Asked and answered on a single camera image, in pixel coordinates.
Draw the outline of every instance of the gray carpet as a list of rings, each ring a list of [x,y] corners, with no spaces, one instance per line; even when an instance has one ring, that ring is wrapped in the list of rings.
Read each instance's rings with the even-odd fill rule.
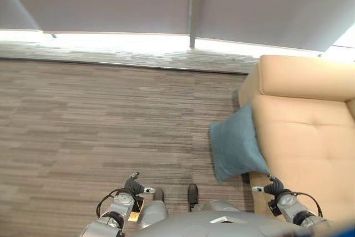
[[[142,184],[164,189],[171,216],[187,212],[190,183],[202,203],[252,211],[247,180],[216,182],[208,133],[237,108],[244,79],[0,61],[0,236],[77,236],[136,170]]]

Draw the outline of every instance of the blue cushion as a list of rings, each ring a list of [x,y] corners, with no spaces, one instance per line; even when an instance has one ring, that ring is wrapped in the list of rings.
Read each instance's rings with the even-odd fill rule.
[[[270,173],[257,145],[250,103],[226,121],[211,123],[210,143],[219,183],[248,172]]]

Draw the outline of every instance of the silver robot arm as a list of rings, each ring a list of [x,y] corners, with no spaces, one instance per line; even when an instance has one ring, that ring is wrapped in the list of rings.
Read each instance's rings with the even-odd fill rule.
[[[283,215],[287,222],[308,228],[319,223],[328,224],[329,221],[323,218],[321,207],[318,202],[310,195],[285,189],[282,182],[275,176],[269,175],[272,182],[268,186],[255,186],[252,191],[264,192],[275,197],[268,202],[269,208],[274,216]],[[306,195],[312,198],[318,208],[318,215],[314,214],[308,207],[298,201],[298,195]]]
[[[139,172],[133,173],[125,183],[125,188],[113,190],[99,203],[96,213],[98,219],[91,222],[80,237],[124,237],[122,232],[124,225],[129,219],[134,205],[138,205],[136,196],[141,193],[154,193],[154,188],[144,188],[135,180],[138,178]],[[105,212],[100,213],[100,207],[103,201],[109,197],[113,198],[113,202]]]

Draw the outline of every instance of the cable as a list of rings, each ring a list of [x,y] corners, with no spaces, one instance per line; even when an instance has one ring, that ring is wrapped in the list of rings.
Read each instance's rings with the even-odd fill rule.
[[[296,197],[297,197],[298,195],[305,195],[305,196],[308,196],[309,198],[311,198],[311,199],[316,203],[316,205],[317,205],[318,216],[320,216],[321,218],[323,217],[323,212],[322,212],[321,206],[319,205],[319,203],[317,202],[317,200],[316,200],[313,196],[311,196],[311,195],[309,195],[309,194],[306,194],[306,193],[301,193],[301,192],[294,192],[294,191],[293,191],[293,193],[295,193],[295,196],[296,196]]]
[[[124,189],[124,188],[122,188],[122,189],[115,189],[115,190],[111,191],[108,195],[106,195],[106,196],[99,202],[99,204],[97,205],[97,207],[96,207],[96,216],[97,216],[98,218],[101,217],[100,209],[101,209],[102,203],[105,202],[105,200],[108,199],[109,197],[112,197],[112,198],[113,198],[112,194],[113,194],[114,192],[117,192],[117,193],[128,193],[128,194],[130,194],[130,195],[133,197],[133,199],[134,199],[134,203],[138,206],[138,208],[140,208],[140,206],[139,206],[139,204],[138,204],[138,202],[137,202],[137,198],[136,198],[136,196],[134,195],[134,193],[132,193],[131,190]]]

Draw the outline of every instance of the sofa cushion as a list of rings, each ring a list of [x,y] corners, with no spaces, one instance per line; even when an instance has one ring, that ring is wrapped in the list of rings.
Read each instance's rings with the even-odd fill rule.
[[[257,145],[250,103],[224,122],[211,123],[210,143],[219,183],[248,172],[270,173]]]
[[[257,95],[252,106],[258,144],[271,173],[287,188],[315,197],[325,218],[354,218],[355,122],[346,103]],[[253,196],[266,206],[268,196]],[[312,200],[299,198],[317,211]],[[256,206],[258,213],[265,210]]]

